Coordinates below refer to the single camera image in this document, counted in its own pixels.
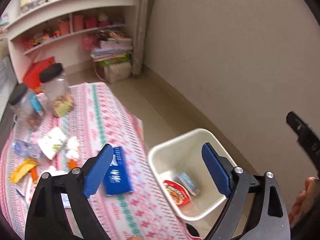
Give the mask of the person's right hand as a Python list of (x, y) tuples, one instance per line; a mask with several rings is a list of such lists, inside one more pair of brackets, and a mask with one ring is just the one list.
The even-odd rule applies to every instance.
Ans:
[(297, 196), (296, 202), (288, 215), (290, 228), (296, 226), (306, 216), (318, 198), (319, 180), (315, 177), (309, 177), (305, 181), (305, 189)]

